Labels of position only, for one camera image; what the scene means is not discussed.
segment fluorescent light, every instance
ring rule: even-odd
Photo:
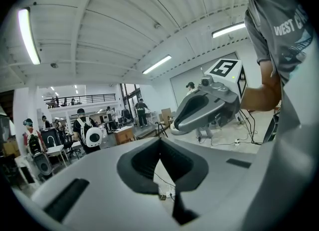
[[[156,64],[154,64],[151,68],[148,68],[147,70],[143,71],[143,74],[148,74],[150,71],[154,70],[155,68],[159,67],[161,64],[163,64],[164,62],[166,62],[170,59],[171,59],[170,55],[166,56],[164,59],[162,59],[159,62],[157,62]]]
[[[18,20],[26,51],[28,52],[33,64],[40,64],[41,61],[35,49],[34,40],[32,37],[30,11],[26,8],[21,9],[18,12]]]
[[[223,29],[217,30],[217,31],[213,32],[211,35],[212,35],[213,38],[216,38],[216,37],[219,37],[219,36],[224,35],[226,33],[230,33],[230,32],[232,32],[234,30],[245,28],[245,27],[246,27],[245,23],[244,22],[240,22],[240,23],[225,27]]]

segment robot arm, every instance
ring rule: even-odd
[[[224,126],[238,113],[246,85],[241,60],[218,60],[204,73],[197,90],[181,102],[175,128],[190,132],[214,120]]]

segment floor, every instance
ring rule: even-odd
[[[256,120],[256,127],[255,127],[255,135],[254,140],[255,142],[262,142],[265,132],[269,126],[269,123],[272,119],[273,112],[254,112],[252,113],[253,117]],[[133,126],[133,131],[136,136],[144,136],[145,134],[150,134],[148,137],[154,136],[155,133],[152,131],[154,130],[155,126],[150,124],[147,127],[135,127],[133,123],[131,124]],[[198,142],[198,139],[196,138],[195,131],[192,131],[190,133],[176,136],[173,135],[170,132],[170,129],[166,130],[166,133],[168,135],[169,140],[180,140],[185,141],[189,143],[196,144],[201,147],[210,147],[215,148],[219,150],[228,150],[228,151],[236,151],[236,152],[243,152],[243,153],[252,153],[256,154],[260,148],[259,145],[255,145],[250,143],[251,138],[248,135],[248,130],[245,125],[238,124],[236,120],[232,120],[230,123],[228,123],[226,126],[219,128],[215,125],[210,125],[210,129],[213,133],[213,138],[209,139],[206,136],[205,131],[202,132],[202,140],[201,142]],[[235,139],[240,139],[241,143],[239,143],[238,146],[235,146]],[[101,144],[101,149],[114,147],[116,145],[114,134],[107,134],[106,130],[103,132],[103,139]],[[71,159],[72,162],[77,161],[76,157],[73,157]],[[64,166],[58,166],[56,169],[56,173],[63,170]],[[154,182],[159,185],[159,194],[168,195],[166,197],[165,201],[162,201],[163,207],[167,210],[169,214],[172,213],[174,202],[172,198],[170,198],[169,193],[174,194],[174,182],[171,180],[170,176],[168,175],[166,169],[164,168],[161,161],[156,166],[155,169],[155,175],[154,175]],[[27,195],[31,196],[32,191],[27,186],[24,186],[22,188],[22,191]]]

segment white corrugated ceiling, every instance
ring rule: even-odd
[[[216,39],[211,33],[243,21],[247,1],[21,0],[1,35],[2,91],[30,80],[41,87],[149,83],[183,62],[246,39],[245,29]],[[40,65],[31,63],[17,23],[17,10],[26,6]],[[142,75],[168,54],[172,60]]]

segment desk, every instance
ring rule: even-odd
[[[124,144],[134,139],[133,128],[131,126],[124,126],[123,128],[114,132],[117,145]]]
[[[66,155],[65,150],[64,150],[63,147],[64,147],[64,145],[59,145],[59,146],[48,148],[48,151],[46,153],[50,157],[56,157],[56,156],[60,155],[62,160],[63,160],[63,163],[64,163],[65,167],[67,167],[67,165],[65,163],[65,160],[64,160],[64,157],[62,155],[62,152],[64,152],[65,157],[66,157],[66,159],[68,161],[69,161],[69,159],[68,159],[68,156]]]
[[[102,123],[102,124],[104,124],[104,126],[105,126],[105,129],[106,129],[106,133],[107,133],[107,134],[113,133],[113,132],[109,132],[109,128],[108,128],[108,125],[107,125],[107,124],[112,123],[112,122],[115,122],[115,120]]]

